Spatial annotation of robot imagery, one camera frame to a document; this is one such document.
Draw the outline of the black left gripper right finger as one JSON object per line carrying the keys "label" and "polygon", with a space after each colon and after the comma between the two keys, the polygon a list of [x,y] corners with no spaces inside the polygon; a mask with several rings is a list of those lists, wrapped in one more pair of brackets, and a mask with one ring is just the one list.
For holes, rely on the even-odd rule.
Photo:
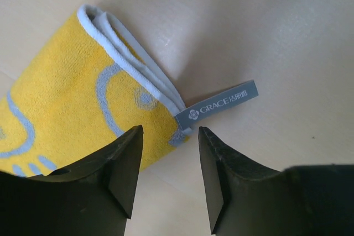
{"label": "black left gripper right finger", "polygon": [[353,166],[273,170],[199,128],[213,235],[352,235]]}

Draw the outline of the yellow grey duck towel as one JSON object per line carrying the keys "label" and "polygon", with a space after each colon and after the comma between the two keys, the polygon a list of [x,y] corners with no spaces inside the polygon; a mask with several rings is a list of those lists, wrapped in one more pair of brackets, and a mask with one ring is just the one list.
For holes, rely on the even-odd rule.
{"label": "yellow grey duck towel", "polygon": [[83,5],[1,99],[1,170],[47,175],[136,125],[145,169],[186,142],[193,124],[257,96],[247,81],[187,107],[115,16]]}

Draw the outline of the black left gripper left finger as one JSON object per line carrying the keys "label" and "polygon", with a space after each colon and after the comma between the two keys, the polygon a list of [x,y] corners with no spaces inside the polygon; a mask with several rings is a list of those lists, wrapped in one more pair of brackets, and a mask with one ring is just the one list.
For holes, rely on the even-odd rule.
{"label": "black left gripper left finger", "polygon": [[123,235],[132,216],[143,128],[50,175],[1,173],[2,235]]}

